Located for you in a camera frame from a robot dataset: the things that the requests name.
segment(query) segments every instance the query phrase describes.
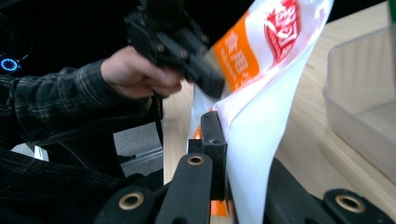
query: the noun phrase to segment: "plastic container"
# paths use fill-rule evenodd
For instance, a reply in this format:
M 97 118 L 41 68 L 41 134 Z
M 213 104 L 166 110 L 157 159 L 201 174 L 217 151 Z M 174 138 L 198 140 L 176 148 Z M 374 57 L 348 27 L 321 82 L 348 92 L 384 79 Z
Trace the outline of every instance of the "plastic container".
M 323 96 L 332 130 L 396 182 L 396 72 L 389 28 L 329 54 Z

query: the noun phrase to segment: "wooden table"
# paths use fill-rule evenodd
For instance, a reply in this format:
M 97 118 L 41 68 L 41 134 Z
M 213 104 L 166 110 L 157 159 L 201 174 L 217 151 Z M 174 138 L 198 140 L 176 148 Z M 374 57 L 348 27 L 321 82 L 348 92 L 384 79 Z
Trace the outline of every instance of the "wooden table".
M 325 26 L 303 71 L 276 157 L 311 194 L 322 198 L 329 189 L 350 189 L 396 220 L 396 184 L 329 128 L 322 96 L 330 50 L 385 27 L 387 13 L 387 4 L 382 3 Z M 181 92 L 163 102 L 165 182 L 172 179 L 186 152 L 191 100 L 192 85 L 184 83 Z

